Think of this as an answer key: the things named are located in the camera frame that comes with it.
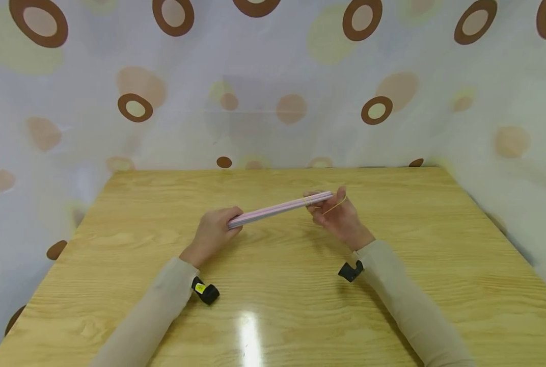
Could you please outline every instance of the polka dot curtain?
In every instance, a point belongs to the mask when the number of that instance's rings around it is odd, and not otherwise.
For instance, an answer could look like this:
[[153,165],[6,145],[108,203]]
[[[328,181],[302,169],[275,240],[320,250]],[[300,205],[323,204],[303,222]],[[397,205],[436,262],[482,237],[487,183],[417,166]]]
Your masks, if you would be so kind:
[[546,281],[546,0],[0,0],[0,341],[116,171],[432,165]]

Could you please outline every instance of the pink straw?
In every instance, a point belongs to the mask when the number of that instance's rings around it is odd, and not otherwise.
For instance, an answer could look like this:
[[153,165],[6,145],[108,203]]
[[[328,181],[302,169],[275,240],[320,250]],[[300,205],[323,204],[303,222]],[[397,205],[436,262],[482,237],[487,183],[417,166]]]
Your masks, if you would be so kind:
[[328,200],[332,197],[331,192],[314,194],[301,199],[284,202],[283,204],[273,205],[271,207],[255,210],[254,212],[244,213],[228,222],[228,229],[240,227],[241,225],[271,217],[279,213],[287,212],[292,209],[316,204],[317,202]]

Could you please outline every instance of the forearm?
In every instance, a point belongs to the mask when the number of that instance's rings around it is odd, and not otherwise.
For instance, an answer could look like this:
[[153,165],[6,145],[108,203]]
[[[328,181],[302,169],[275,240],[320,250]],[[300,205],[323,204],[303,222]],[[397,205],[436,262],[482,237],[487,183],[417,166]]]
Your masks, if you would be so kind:
[[375,289],[427,367],[475,366],[458,332],[409,279],[389,244],[373,241],[356,254],[365,267],[361,276]]
[[90,366],[146,366],[169,325],[187,304],[198,272],[179,258],[169,260]]

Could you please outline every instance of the table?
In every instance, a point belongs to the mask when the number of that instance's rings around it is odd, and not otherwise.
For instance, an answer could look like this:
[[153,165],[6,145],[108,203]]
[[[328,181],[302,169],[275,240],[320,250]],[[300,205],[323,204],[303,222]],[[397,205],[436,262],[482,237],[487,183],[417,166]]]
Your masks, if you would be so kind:
[[[546,366],[546,285],[436,167],[115,174],[0,346],[0,367],[85,366],[206,210],[304,190],[347,193],[454,322],[480,366]],[[338,277],[349,251],[297,209],[247,225],[202,269],[152,366],[414,366],[373,290]]]

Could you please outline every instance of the hand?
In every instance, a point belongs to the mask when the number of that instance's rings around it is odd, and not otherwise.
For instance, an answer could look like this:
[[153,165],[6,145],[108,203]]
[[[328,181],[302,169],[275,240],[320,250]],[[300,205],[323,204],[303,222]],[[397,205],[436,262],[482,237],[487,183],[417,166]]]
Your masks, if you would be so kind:
[[242,210],[239,207],[205,213],[200,219],[192,243],[185,248],[179,258],[199,269],[206,260],[242,231],[242,227],[228,229],[228,221],[240,214]]
[[[316,194],[316,192],[304,193],[304,196]],[[308,212],[312,214],[313,223],[326,228],[340,241],[346,243],[351,251],[357,251],[375,240],[373,233],[369,231],[361,221],[349,198],[346,198],[346,187],[340,186],[336,194],[330,199],[308,205]],[[330,210],[334,205],[342,201],[342,204]]]

